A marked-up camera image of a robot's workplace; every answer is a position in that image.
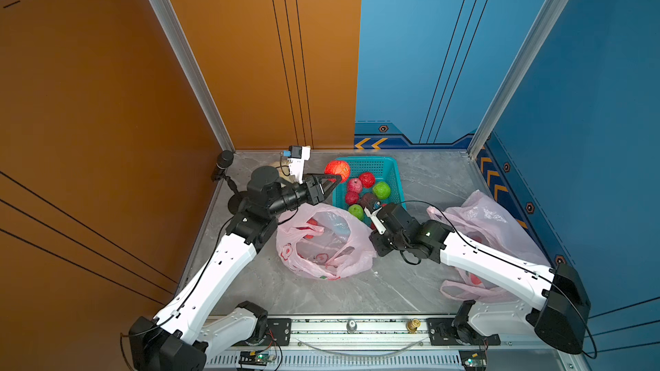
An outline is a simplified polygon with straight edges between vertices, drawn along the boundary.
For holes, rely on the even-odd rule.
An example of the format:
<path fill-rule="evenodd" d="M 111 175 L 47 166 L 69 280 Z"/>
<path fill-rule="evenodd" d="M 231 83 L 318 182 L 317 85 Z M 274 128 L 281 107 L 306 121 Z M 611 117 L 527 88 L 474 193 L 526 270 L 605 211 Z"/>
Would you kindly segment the orange-red ball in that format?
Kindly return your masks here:
<path fill-rule="evenodd" d="M 351 175 L 351 168 L 347 161 L 333 160 L 328 163 L 324 171 L 325 175 L 340 175 L 341 182 L 345 183 Z"/>

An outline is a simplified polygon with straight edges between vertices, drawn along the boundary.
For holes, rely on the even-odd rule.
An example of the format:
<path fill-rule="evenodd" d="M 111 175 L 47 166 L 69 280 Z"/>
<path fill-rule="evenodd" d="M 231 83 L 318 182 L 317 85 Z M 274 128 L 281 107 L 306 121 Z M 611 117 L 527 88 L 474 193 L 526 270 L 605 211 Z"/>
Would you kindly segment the dark maroon ball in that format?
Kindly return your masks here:
<path fill-rule="evenodd" d="M 359 205 L 365 210 L 373 212 L 382 206 L 382 201 L 373 192 L 367 192 L 359 200 Z"/>

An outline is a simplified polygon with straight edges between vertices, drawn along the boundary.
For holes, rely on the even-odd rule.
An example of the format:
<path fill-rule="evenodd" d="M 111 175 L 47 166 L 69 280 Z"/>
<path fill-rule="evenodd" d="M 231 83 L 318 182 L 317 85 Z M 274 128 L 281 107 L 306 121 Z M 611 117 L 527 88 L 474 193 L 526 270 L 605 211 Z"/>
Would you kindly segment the pink plastic bag with hearts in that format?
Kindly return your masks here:
<path fill-rule="evenodd" d="M 549 264 L 547 257 L 520 223 L 504 207 L 484 192 L 475 191 L 461 206 L 445 211 L 430 205 L 431 220 L 453 224 L 458 231 L 499 252 L 534 264 Z M 478 302 L 513 302 L 515 295 L 469 271 L 456 270 L 460 281 L 443 281 L 440 292 L 450 300 Z"/>

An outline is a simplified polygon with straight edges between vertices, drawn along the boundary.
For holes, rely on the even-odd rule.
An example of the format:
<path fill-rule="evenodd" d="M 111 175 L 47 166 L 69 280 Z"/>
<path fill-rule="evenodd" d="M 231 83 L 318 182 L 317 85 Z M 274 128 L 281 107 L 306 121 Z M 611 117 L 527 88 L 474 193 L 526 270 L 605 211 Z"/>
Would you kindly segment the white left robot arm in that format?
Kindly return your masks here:
<path fill-rule="evenodd" d="M 279 216 L 297 214 L 305 204 L 325 202 L 342 182 L 340 175 L 309 173 L 302 182 L 283 180 L 274 167 L 257 168 L 247 194 L 226 223 L 211 257 L 153 319 L 138 318 L 120 336 L 130 370 L 202 370 L 208 359 L 240 342 L 263 340 L 267 312 L 239 304 L 217 321 L 207 319 L 238 274 L 257 256 L 279 226 Z"/>

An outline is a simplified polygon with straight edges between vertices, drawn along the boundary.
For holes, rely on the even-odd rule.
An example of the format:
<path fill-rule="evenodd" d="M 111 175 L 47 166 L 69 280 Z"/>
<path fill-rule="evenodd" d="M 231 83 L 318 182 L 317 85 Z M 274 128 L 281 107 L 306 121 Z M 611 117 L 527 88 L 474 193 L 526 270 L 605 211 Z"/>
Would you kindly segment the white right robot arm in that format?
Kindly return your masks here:
<path fill-rule="evenodd" d="M 503 334 L 536 336 L 555 350 L 579 355 L 592 340 L 591 304 L 579 274 L 568 265 L 534 264 L 481 245 L 452 223 L 419 223 L 406 216 L 372 215 L 370 239 L 379 255 L 412 254 L 476 275 L 513 295 L 511 302 L 462 303 L 448 333 L 464 345 L 488 345 Z"/>

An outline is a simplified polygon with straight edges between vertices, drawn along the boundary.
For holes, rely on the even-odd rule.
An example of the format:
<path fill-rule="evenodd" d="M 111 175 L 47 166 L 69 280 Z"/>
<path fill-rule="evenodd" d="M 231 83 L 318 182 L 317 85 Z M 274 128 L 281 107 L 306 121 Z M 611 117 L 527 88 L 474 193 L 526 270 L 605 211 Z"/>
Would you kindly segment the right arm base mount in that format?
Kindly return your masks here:
<path fill-rule="evenodd" d="M 429 318 L 426 320 L 432 346 L 499 346 L 498 334 L 484 337 L 468 324 L 454 324 L 453 318 Z"/>

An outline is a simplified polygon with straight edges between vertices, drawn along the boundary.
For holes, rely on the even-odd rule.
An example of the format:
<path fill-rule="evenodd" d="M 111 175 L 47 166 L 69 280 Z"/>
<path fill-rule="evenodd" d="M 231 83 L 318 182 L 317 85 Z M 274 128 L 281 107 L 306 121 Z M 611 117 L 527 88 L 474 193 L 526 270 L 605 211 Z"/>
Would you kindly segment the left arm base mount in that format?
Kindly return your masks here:
<path fill-rule="evenodd" d="M 276 343 L 280 347 L 285 347 L 290 344 L 291 335 L 291 318 L 269 318 L 263 333 L 258 331 L 255 337 L 244 343 L 247 346 L 267 346 Z"/>

